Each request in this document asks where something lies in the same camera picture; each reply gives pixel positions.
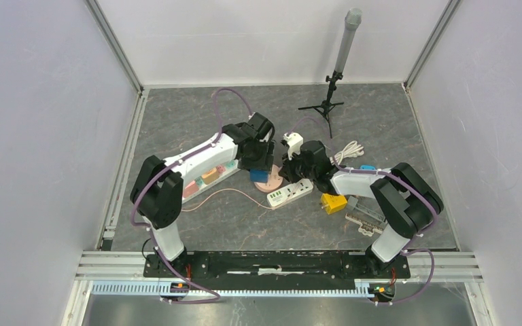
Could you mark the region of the yellow cube socket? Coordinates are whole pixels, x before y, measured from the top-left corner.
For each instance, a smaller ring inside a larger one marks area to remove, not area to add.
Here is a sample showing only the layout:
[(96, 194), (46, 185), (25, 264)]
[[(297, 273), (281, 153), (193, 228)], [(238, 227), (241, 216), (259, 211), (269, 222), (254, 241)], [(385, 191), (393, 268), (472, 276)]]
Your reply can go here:
[(320, 198), (321, 208), (328, 215), (336, 213), (347, 206), (347, 199), (342, 195), (322, 194)]

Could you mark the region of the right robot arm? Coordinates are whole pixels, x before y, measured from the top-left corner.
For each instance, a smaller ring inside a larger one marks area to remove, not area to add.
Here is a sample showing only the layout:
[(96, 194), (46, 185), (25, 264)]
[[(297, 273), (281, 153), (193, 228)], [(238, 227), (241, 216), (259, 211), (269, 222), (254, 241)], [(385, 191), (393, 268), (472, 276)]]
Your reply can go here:
[(290, 183), (308, 179), (323, 194), (377, 201), (387, 225), (366, 250), (366, 270), (374, 277), (385, 276), (393, 260), (445, 207), (440, 196), (408, 163), (390, 169), (350, 168), (330, 158), (321, 141), (286, 137), (282, 144), (287, 152), (279, 174)]

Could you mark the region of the light blue cube adapter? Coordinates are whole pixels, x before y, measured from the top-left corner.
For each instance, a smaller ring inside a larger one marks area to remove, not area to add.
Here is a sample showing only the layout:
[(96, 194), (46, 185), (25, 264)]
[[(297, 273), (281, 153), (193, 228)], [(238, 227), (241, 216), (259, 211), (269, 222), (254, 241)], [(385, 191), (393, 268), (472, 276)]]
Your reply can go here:
[(361, 165), (360, 170), (376, 170), (377, 168), (375, 166), (371, 165)]

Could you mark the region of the dark blue cube socket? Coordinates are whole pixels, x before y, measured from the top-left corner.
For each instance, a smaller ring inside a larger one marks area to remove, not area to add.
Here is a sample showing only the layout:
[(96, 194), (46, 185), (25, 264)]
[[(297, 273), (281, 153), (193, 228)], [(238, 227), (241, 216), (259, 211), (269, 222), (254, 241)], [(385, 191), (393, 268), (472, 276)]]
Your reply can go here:
[(254, 183), (267, 183), (270, 172), (264, 170), (251, 169), (249, 171), (249, 179)]

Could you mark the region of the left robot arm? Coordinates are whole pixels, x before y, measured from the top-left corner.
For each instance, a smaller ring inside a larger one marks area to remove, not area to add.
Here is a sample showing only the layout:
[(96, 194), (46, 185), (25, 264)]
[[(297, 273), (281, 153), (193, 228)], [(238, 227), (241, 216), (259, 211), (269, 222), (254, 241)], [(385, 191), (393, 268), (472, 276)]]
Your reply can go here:
[(254, 113), (246, 122), (220, 126), (210, 139), (181, 154), (144, 160), (130, 193), (130, 222), (148, 230), (161, 259), (160, 267), (169, 276), (179, 276), (186, 269), (186, 247), (177, 226), (185, 188), (229, 161), (237, 162), (241, 170), (270, 172), (274, 135), (274, 124)]

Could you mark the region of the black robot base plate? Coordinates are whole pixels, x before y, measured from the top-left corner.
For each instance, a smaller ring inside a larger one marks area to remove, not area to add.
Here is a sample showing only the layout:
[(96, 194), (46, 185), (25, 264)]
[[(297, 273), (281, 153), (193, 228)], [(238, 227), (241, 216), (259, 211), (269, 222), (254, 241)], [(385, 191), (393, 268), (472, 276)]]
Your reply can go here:
[(214, 291), (346, 290), (355, 280), (408, 279), (407, 258), (388, 263), (365, 252), (325, 251), (190, 251), (167, 268), (157, 254), (145, 258), (143, 276), (173, 278), (178, 272)]

